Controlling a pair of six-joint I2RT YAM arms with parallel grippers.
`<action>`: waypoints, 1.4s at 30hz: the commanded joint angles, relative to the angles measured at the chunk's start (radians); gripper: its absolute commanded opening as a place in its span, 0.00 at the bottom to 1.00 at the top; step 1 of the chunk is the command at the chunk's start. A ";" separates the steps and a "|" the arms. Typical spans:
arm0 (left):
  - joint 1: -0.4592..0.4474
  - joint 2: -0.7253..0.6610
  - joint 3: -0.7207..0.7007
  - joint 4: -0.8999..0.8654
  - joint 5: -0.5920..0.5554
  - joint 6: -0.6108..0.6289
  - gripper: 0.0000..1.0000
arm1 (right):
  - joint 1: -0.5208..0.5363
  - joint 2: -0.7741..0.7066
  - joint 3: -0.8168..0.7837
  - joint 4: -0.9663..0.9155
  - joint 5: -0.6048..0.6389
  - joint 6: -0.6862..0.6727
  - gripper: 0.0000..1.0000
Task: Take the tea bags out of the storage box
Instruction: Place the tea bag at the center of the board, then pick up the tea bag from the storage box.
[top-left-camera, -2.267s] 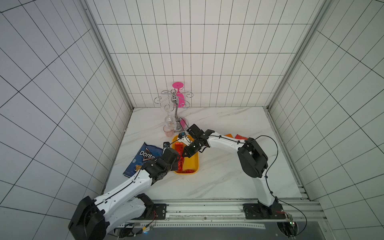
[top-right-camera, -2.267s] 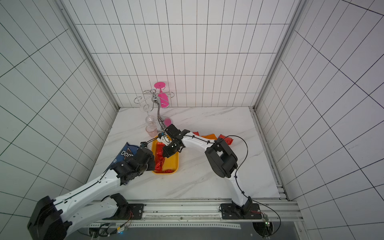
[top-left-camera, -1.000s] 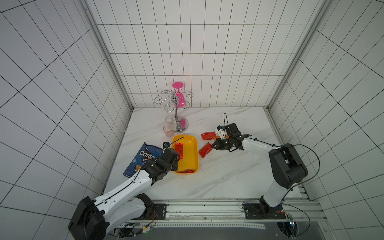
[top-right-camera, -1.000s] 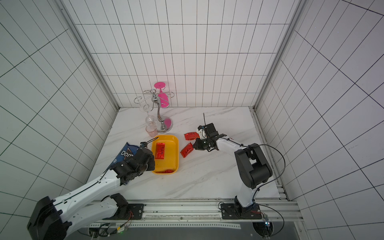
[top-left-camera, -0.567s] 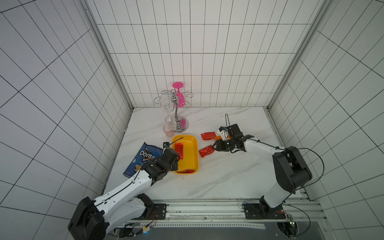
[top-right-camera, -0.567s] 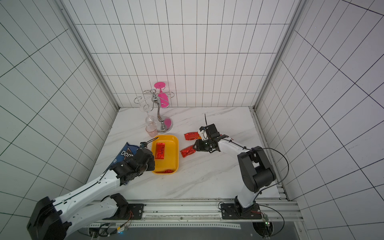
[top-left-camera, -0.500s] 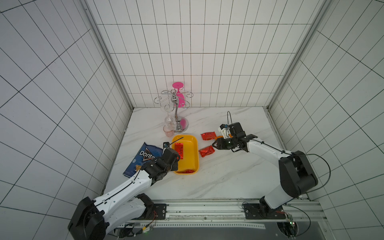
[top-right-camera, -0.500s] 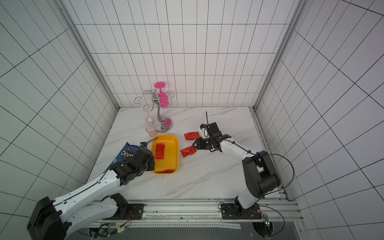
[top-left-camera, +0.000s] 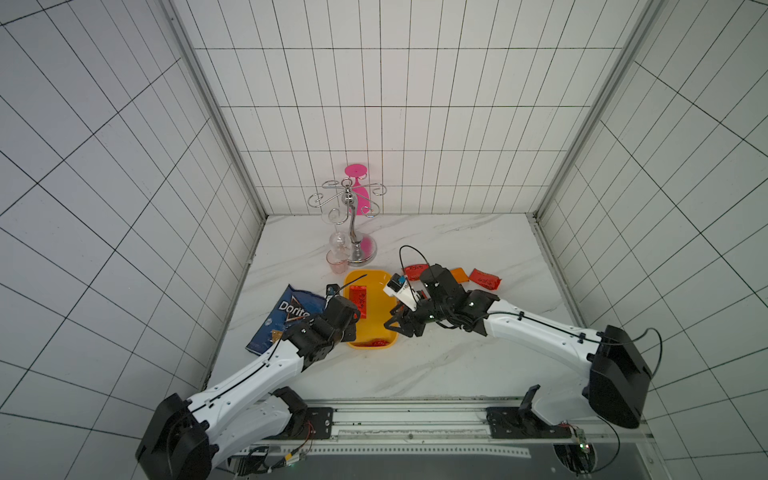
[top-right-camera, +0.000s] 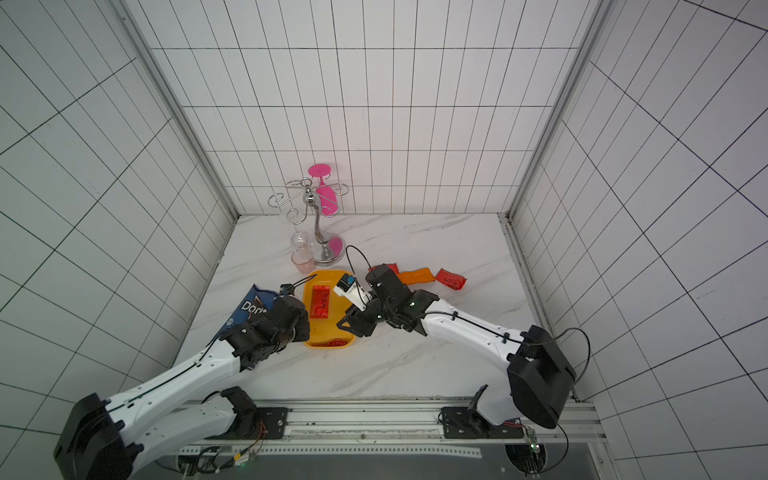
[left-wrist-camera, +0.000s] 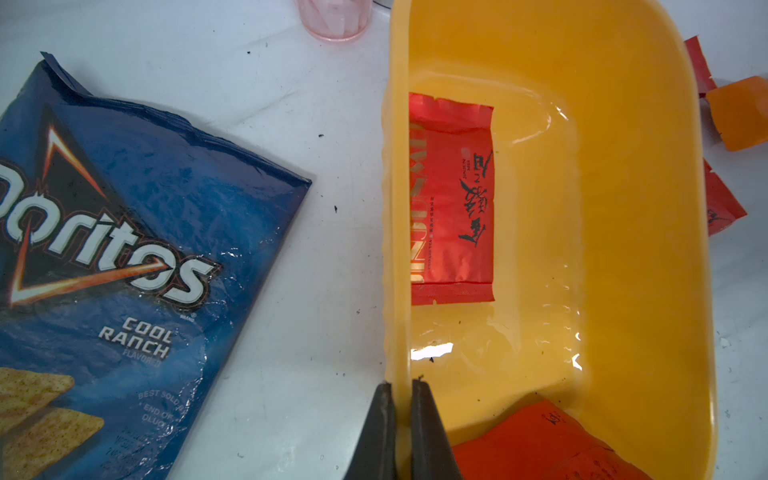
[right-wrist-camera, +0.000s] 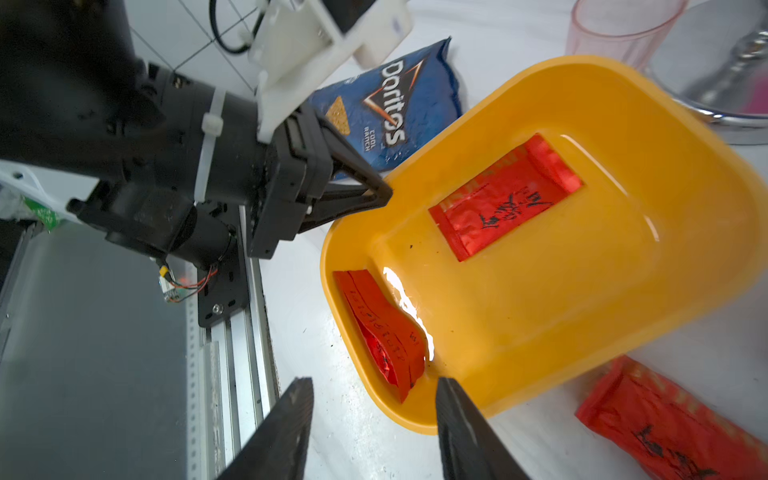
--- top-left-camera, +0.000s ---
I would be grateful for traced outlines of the orange tea bag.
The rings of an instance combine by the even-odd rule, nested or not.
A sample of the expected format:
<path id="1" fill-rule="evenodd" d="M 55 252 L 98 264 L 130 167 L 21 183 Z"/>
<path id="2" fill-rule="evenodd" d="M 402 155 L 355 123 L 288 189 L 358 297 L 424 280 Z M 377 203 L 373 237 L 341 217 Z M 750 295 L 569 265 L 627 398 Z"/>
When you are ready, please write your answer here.
<path id="1" fill-rule="evenodd" d="M 450 273 L 451 273 L 452 277 L 453 277 L 453 278 L 454 278 L 454 279 L 455 279 L 455 280 L 456 280 L 456 281 L 457 281 L 459 284 L 467 283 L 467 282 L 469 282 L 469 281 L 470 281 L 470 278 L 469 278 L 469 276 L 466 274 L 466 272 L 465 272 L 465 271 L 464 271 L 464 270 L 463 270 L 461 267 L 458 267 L 458 268 L 452 269 L 452 270 L 450 271 Z"/>

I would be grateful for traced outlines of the red tea bag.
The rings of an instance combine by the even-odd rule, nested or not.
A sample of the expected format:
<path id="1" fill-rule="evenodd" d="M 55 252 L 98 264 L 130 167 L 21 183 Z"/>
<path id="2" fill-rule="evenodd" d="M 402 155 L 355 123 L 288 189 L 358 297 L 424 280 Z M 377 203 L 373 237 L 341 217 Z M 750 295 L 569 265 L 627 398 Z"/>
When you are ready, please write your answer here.
<path id="1" fill-rule="evenodd" d="M 422 274 L 429 268 L 426 263 L 407 265 L 403 268 L 406 279 L 410 282 L 419 281 Z"/>
<path id="2" fill-rule="evenodd" d="M 360 312 L 360 318 L 367 317 L 367 287 L 352 285 L 348 288 L 348 298 Z"/>
<path id="3" fill-rule="evenodd" d="M 391 342 L 388 339 L 375 339 L 369 342 L 357 344 L 357 347 L 377 349 L 377 348 L 387 348 L 390 345 L 391 345 Z"/>
<path id="4" fill-rule="evenodd" d="M 471 272 L 471 274 L 469 275 L 469 279 L 473 283 L 490 291 L 497 290 L 500 287 L 502 282 L 502 280 L 498 276 L 480 271 L 478 269 L 474 269 Z"/>

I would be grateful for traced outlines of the yellow plastic storage box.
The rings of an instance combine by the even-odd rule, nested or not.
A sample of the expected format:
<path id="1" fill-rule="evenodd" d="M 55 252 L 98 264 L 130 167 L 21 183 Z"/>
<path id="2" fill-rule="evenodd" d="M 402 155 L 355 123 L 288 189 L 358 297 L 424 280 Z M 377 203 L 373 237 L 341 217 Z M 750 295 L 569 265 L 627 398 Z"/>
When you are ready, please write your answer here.
<path id="1" fill-rule="evenodd" d="M 348 288 L 352 285 L 367 287 L 367 317 L 356 324 L 356 339 L 348 345 L 357 350 L 382 350 L 386 348 L 360 348 L 357 344 L 375 339 L 388 339 L 391 347 L 397 340 L 398 334 L 387 330 L 384 323 L 391 318 L 390 311 L 396 306 L 395 298 L 387 296 L 383 288 L 391 275 L 383 270 L 362 269 L 350 272 L 344 280 L 342 294 L 348 298 Z"/>

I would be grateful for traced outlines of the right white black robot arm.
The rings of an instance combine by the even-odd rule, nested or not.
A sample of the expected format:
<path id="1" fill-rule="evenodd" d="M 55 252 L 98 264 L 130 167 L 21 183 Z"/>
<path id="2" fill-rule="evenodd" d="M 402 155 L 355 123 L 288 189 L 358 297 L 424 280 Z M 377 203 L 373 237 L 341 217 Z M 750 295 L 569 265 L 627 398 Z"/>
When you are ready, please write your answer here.
<path id="1" fill-rule="evenodd" d="M 636 429 L 656 374 L 621 328 L 578 328 L 528 313 L 492 292 L 467 290 L 439 264 L 421 274 L 423 289 L 395 274 L 384 293 L 396 299 L 385 327 L 420 337 L 429 323 L 508 340 L 569 369 L 554 383 L 531 386 L 512 417 L 524 433 L 565 427 L 598 417 L 611 426 Z"/>

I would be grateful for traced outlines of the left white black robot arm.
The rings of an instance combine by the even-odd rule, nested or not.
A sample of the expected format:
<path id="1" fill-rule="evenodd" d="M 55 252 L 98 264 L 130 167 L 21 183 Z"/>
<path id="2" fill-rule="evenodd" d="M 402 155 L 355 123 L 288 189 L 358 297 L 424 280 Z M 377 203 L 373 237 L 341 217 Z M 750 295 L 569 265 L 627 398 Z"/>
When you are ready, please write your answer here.
<path id="1" fill-rule="evenodd" d="M 135 458 L 149 479 L 205 479 L 258 440 L 305 424 L 305 406 L 288 383 L 350 338 L 361 317 L 335 296 L 323 312 L 292 323 L 263 355 L 187 399 L 173 393 L 156 407 Z"/>

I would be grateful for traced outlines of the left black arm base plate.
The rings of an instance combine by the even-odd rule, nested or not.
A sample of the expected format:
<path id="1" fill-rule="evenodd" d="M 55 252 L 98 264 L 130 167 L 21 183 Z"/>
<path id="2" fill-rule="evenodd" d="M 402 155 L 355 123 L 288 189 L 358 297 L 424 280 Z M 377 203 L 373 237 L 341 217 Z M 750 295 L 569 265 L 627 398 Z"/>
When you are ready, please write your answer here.
<path id="1" fill-rule="evenodd" d="M 334 412 L 331 407 L 309 407 L 293 414 L 286 428 L 269 440 L 327 440 L 331 437 Z"/>

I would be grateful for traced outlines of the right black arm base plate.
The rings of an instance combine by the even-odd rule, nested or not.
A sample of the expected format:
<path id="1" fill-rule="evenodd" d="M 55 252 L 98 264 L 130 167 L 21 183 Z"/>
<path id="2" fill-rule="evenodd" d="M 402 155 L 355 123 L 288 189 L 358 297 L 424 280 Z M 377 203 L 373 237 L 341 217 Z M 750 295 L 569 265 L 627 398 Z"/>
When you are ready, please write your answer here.
<path id="1" fill-rule="evenodd" d="M 493 439 L 559 440 L 572 437 L 568 427 L 548 425 L 530 412 L 520 412 L 518 407 L 488 407 L 486 421 Z"/>

